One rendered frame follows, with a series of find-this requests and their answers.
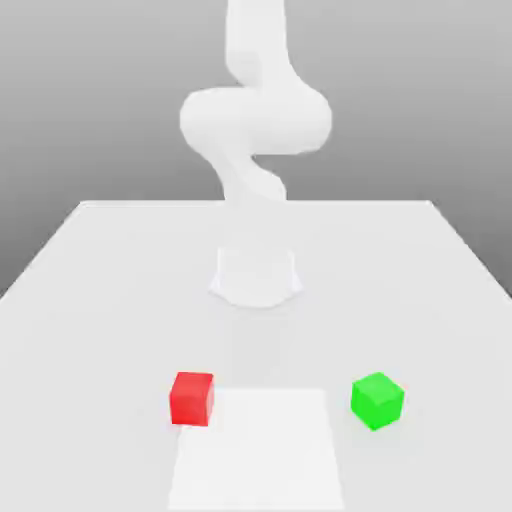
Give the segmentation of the small green cube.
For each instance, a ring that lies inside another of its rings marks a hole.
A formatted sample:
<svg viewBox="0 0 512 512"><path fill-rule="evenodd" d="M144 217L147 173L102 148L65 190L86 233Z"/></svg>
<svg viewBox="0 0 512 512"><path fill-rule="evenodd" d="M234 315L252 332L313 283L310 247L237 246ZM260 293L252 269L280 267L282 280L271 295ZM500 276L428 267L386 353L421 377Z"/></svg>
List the small green cube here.
<svg viewBox="0 0 512 512"><path fill-rule="evenodd" d="M382 372L375 372L352 383L352 412L372 431L397 421L402 412L405 391Z"/></svg>

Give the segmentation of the small red cube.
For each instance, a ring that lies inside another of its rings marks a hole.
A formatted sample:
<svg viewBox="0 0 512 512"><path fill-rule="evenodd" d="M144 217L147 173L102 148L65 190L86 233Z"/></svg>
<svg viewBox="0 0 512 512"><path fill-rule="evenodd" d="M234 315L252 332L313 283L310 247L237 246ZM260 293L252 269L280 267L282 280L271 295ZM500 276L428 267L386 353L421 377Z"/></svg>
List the small red cube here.
<svg viewBox="0 0 512 512"><path fill-rule="evenodd" d="M178 372L169 394L174 425L207 427L214 403L211 373Z"/></svg>

